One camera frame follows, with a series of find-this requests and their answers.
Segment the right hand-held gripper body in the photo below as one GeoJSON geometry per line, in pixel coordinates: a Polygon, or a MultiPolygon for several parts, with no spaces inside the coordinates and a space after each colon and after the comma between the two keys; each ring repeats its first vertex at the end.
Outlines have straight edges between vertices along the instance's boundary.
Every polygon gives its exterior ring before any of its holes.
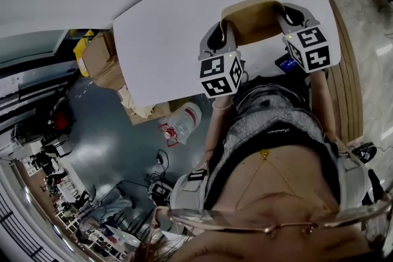
{"type": "Polygon", "coordinates": [[[306,73],[330,66],[329,42],[320,26],[311,26],[283,38],[291,57],[306,73]]]}

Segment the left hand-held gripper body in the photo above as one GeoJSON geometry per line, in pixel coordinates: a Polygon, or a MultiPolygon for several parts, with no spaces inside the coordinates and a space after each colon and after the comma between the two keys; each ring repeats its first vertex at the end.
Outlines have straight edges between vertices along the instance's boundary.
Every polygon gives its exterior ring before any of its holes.
{"type": "Polygon", "coordinates": [[[230,96],[238,91],[243,75],[239,51],[201,61],[200,82],[207,98],[230,96]]]}

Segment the brown cardboard box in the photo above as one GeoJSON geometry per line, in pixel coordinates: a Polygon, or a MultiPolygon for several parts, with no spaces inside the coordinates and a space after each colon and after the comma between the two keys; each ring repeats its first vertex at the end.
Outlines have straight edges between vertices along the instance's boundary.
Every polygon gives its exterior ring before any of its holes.
{"type": "Polygon", "coordinates": [[[245,0],[223,9],[220,28],[230,25],[238,46],[253,44],[282,33],[278,16],[284,12],[277,0],[245,0]]]}

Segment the person's left forearm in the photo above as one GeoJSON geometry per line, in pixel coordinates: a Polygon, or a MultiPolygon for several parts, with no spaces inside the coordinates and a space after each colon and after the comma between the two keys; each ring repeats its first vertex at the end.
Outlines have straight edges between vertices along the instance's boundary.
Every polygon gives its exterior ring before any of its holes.
{"type": "Polygon", "coordinates": [[[201,159],[202,164],[211,158],[227,123],[232,104],[233,101],[231,96],[221,96],[213,101],[213,110],[206,135],[204,154],[201,159]]]}

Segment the person's right forearm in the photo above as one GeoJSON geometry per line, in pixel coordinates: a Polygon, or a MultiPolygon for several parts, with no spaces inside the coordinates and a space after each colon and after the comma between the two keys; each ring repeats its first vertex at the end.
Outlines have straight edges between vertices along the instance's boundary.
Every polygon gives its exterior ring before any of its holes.
{"type": "Polygon", "coordinates": [[[331,142],[337,142],[336,124],[332,99],[324,71],[316,71],[310,74],[311,83],[311,107],[312,112],[318,119],[323,132],[331,142]]]}

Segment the black device blue screen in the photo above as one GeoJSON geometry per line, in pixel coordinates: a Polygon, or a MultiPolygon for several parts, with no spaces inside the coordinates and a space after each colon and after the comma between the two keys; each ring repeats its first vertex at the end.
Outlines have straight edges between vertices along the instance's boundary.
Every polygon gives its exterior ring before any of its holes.
{"type": "Polygon", "coordinates": [[[275,65],[282,70],[282,72],[289,74],[298,68],[297,62],[291,57],[290,53],[286,53],[275,60],[275,65]]]}

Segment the white table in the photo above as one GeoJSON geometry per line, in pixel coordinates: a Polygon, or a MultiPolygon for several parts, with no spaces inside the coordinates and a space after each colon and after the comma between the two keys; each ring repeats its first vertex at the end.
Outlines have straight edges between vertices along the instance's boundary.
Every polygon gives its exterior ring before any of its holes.
{"type": "MultiPolygon", "coordinates": [[[[139,107],[203,92],[200,42],[222,10],[245,0],[142,0],[114,20],[120,67],[139,107]]],[[[308,9],[321,23],[330,61],[341,59],[337,24],[329,0],[277,0],[308,9]]]]}

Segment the grey patterned skirt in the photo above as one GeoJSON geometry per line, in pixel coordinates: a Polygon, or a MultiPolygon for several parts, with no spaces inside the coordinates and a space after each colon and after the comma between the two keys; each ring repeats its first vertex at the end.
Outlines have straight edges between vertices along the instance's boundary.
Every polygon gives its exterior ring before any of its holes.
{"type": "Polygon", "coordinates": [[[245,83],[233,98],[231,119],[236,121],[254,112],[279,109],[310,111],[307,87],[279,82],[245,83]]]}

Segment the clear plastic bag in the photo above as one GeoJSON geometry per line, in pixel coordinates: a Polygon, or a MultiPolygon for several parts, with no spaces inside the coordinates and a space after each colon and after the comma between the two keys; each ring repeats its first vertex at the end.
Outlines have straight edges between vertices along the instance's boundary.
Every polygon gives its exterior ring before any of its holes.
{"type": "Polygon", "coordinates": [[[202,119],[201,109],[193,102],[187,102],[165,118],[165,123],[177,132],[180,144],[185,145],[202,119]]]}

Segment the curved wooden slat platform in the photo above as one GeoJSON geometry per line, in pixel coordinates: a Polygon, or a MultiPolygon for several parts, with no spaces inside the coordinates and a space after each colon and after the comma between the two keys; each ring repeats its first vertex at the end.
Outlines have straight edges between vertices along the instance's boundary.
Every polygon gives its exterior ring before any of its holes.
{"type": "Polygon", "coordinates": [[[329,0],[340,41],[340,62],[328,71],[328,87],[338,137],[348,144],[364,133],[364,116],[359,71],[348,30],[334,0],[329,0]]]}

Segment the flat open cardboard box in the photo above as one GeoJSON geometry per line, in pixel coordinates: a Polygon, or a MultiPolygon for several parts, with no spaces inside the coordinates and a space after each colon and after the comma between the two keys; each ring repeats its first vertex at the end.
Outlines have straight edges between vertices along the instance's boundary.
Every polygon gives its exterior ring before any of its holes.
{"type": "Polygon", "coordinates": [[[191,97],[186,97],[159,103],[154,106],[136,107],[126,85],[119,89],[117,94],[120,98],[120,103],[133,125],[168,116],[191,100],[191,97]]]}

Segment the striped black trimmed top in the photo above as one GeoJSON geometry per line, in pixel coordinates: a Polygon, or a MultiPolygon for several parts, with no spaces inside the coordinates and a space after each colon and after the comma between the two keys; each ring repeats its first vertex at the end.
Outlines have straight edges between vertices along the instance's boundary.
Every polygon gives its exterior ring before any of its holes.
{"type": "Polygon", "coordinates": [[[325,135],[316,118],[305,110],[261,110],[233,119],[208,162],[209,179],[204,209],[212,209],[235,167],[263,149],[301,145],[314,150],[321,161],[322,175],[333,197],[340,202],[338,148],[325,135]]]}

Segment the crumpled brown paper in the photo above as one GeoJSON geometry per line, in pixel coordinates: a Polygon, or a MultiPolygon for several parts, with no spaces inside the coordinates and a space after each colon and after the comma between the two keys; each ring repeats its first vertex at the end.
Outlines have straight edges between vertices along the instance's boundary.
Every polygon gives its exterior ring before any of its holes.
{"type": "Polygon", "coordinates": [[[131,93],[126,85],[117,91],[120,97],[120,103],[129,114],[136,115],[140,118],[148,118],[154,113],[154,105],[139,107],[133,100],[131,93]]]}

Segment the large cardboard box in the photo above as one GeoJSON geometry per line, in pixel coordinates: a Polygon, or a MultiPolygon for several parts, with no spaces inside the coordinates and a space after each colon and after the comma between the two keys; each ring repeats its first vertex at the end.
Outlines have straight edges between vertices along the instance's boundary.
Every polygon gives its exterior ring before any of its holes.
{"type": "Polygon", "coordinates": [[[113,33],[98,33],[82,53],[88,76],[101,88],[118,91],[125,85],[113,33]]]}

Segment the black sneaker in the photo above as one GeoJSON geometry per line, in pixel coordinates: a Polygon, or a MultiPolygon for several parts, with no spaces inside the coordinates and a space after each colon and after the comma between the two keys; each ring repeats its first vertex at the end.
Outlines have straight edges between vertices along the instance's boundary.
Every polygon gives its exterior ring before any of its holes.
{"type": "Polygon", "coordinates": [[[356,147],[352,153],[357,156],[361,162],[367,164],[376,156],[377,150],[373,142],[367,142],[356,147]]]}

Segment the yellow bag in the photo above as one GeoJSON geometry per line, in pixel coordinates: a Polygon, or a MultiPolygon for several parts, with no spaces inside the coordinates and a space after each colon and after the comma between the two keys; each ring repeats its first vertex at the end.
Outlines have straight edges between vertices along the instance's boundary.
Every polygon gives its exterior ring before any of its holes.
{"type": "Polygon", "coordinates": [[[82,55],[84,50],[87,48],[87,45],[89,44],[89,42],[94,38],[94,32],[89,29],[83,36],[82,38],[78,41],[77,45],[75,46],[73,52],[76,56],[76,61],[77,61],[77,65],[79,67],[79,71],[80,73],[84,76],[84,77],[88,77],[88,71],[87,71],[87,67],[83,61],[82,55]]]}

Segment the black and white tracker device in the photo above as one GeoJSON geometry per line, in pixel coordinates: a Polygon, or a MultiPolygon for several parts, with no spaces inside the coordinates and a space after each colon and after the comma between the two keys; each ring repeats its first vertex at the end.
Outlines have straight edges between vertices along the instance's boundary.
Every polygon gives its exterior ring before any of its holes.
{"type": "Polygon", "coordinates": [[[167,206],[172,190],[165,182],[156,181],[149,187],[149,197],[156,206],[167,206]]]}

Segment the gold rimmed glasses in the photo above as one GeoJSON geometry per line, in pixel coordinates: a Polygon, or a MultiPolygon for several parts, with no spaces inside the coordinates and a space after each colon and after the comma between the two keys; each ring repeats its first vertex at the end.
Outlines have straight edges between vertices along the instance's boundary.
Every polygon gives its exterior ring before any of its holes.
{"type": "Polygon", "coordinates": [[[273,234],[283,228],[302,227],[311,233],[314,229],[333,229],[356,225],[374,218],[386,217],[388,222],[393,215],[393,199],[378,201],[369,206],[344,210],[337,214],[316,217],[303,222],[274,223],[263,217],[244,214],[235,215],[213,210],[170,209],[157,207],[152,219],[152,230],[160,228],[160,220],[165,218],[180,223],[187,228],[224,233],[263,233],[273,234]]]}

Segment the red bag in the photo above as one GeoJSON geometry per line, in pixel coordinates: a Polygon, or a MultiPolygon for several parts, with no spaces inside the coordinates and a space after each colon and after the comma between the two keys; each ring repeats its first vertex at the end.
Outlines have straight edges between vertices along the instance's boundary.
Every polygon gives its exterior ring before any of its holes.
{"type": "Polygon", "coordinates": [[[69,115],[61,110],[56,111],[52,115],[53,129],[55,131],[69,131],[71,129],[71,119],[69,115]]]}

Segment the black equipment rack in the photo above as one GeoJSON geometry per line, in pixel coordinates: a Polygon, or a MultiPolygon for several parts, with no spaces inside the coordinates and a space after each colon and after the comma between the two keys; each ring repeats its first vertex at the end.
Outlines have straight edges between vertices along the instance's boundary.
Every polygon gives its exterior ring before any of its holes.
{"type": "Polygon", "coordinates": [[[42,111],[51,112],[76,78],[76,70],[71,69],[60,77],[27,85],[0,97],[0,134],[42,111]]]}

